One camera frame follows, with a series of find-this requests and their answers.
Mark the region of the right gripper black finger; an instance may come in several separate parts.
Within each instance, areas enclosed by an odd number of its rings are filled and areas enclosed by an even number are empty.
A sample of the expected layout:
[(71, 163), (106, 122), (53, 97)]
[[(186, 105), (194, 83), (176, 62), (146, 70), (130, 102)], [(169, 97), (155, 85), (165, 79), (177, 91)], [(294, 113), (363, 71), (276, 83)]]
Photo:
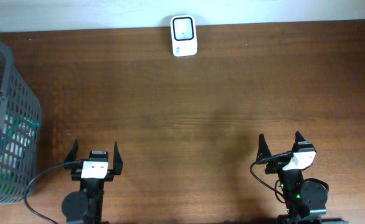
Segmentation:
[(308, 146), (308, 142), (301, 135), (299, 131), (295, 133), (295, 143), (293, 144), (292, 151), (299, 152), (301, 149), (304, 149)]
[(268, 148), (265, 136), (264, 134), (260, 134), (258, 137), (258, 152), (256, 157), (256, 163), (265, 164), (266, 163), (265, 160), (271, 156), (272, 154)]

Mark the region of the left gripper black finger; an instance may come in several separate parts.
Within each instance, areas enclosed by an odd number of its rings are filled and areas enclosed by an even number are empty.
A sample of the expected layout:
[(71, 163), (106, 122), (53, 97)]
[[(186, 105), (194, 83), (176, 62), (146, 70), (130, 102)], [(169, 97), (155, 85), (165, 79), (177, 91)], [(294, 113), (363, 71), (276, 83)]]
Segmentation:
[(66, 158), (64, 159), (63, 168), (65, 170), (71, 170), (75, 166), (77, 160), (77, 151), (78, 151), (78, 141), (75, 140), (72, 146), (72, 149), (67, 154)]
[(118, 150), (118, 144), (115, 141), (114, 156), (113, 156), (113, 172), (115, 175), (121, 175), (123, 170), (123, 160)]

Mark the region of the green white wipes packet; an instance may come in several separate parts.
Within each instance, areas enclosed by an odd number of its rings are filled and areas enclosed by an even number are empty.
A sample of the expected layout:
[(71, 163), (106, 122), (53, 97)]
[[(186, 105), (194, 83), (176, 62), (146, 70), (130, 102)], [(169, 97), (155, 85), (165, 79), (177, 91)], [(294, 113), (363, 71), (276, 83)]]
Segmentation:
[(28, 116), (0, 116), (0, 198), (20, 197), (35, 176), (39, 130)]

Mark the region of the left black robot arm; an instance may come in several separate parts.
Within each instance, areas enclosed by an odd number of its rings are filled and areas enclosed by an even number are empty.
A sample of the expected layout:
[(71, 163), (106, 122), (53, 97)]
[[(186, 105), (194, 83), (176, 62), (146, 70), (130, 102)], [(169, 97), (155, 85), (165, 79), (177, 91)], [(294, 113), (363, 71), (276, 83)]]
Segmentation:
[(90, 151), (87, 159), (77, 159), (78, 142), (64, 160), (63, 168), (70, 171), (71, 179), (80, 183), (78, 191), (69, 193), (62, 202), (62, 213), (67, 223), (104, 223), (102, 220), (105, 182), (121, 175), (123, 160), (118, 146), (113, 149), (113, 167), (109, 168), (109, 153)]

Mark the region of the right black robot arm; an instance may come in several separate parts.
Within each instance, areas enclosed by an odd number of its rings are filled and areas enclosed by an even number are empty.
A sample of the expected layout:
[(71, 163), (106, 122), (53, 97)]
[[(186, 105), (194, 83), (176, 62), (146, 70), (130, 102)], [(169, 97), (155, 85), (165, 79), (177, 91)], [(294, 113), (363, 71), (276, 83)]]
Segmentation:
[[(346, 220), (323, 219), (327, 213), (329, 185), (316, 178), (304, 178), (302, 172), (313, 165), (316, 156), (314, 145), (300, 132), (295, 133), (292, 149), (273, 155), (265, 136), (258, 137), (256, 160), (250, 165), (250, 173), (261, 184), (274, 192), (277, 200), (286, 206), (287, 214), (279, 215), (277, 223), (347, 223)], [(264, 165), (267, 175), (277, 174), (273, 186), (260, 179), (254, 166)]]

